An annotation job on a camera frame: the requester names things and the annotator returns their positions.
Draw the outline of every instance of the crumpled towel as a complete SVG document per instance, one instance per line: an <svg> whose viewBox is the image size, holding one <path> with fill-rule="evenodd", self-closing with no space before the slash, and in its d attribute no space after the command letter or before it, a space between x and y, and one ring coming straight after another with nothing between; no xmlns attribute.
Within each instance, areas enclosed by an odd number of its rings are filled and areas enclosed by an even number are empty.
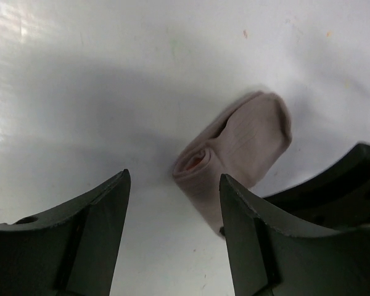
<svg viewBox="0 0 370 296"><path fill-rule="evenodd" d="M291 141L290 115L284 101L274 93L251 93L225 109L181 152L173 177L219 234L223 229L221 174L230 174L250 188Z"/></svg>

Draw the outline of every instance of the black object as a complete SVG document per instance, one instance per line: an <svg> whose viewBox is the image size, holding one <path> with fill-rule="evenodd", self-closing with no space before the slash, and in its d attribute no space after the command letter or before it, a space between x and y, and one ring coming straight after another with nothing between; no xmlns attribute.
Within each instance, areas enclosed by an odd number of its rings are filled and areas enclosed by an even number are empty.
<svg viewBox="0 0 370 296"><path fill-rule="evenodd" d="M220 191L237 296L370 296L370 145L265 199L228 175Z"/></svg>
<svg viewBox="0 0 370 296"><path fill-rule="evenodd" d="M109 295L129 193L125 170L57 207L0 224L0 295Z"/></svg>

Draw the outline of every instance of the folded cloth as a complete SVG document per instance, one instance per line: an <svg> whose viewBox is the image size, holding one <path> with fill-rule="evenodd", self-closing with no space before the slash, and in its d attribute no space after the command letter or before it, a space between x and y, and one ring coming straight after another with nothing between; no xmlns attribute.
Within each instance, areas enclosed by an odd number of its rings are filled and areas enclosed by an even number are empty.
<svg viewBox="0 0 370 296"><path fill-rule="evenodd" d="M219 234L223 227L221 174L230 174L250 188L291 141L290 115L284 101L273 93L255 92L225 109L181 152L173 177Z"/></svg>

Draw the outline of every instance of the white table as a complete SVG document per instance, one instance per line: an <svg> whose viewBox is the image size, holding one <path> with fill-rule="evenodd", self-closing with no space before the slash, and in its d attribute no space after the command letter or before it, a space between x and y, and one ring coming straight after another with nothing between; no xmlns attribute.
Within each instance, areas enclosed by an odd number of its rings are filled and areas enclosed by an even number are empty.
<svg viewBox="0 0 370 296"><path fill-rule="evenodd" d="M170 173L258 88L286 100L294 140L257 194L370 142L370 0L1 0L0 223L128 168L112 295L234 295L224 241Z"/></svg>

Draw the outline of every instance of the cloth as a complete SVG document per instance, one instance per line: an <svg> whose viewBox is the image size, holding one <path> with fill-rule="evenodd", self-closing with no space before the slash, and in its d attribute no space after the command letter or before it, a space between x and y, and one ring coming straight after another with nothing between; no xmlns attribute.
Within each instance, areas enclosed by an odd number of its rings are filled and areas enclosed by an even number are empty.
<svg viewBox="0 0 370 296"><path fill-rule="evenodd" d="M229 174L250 188L291 141L290 115L284 101L274 93L251 93L225 109L181 152L173 177L219 234L223 226L221 174Z"/></svg>

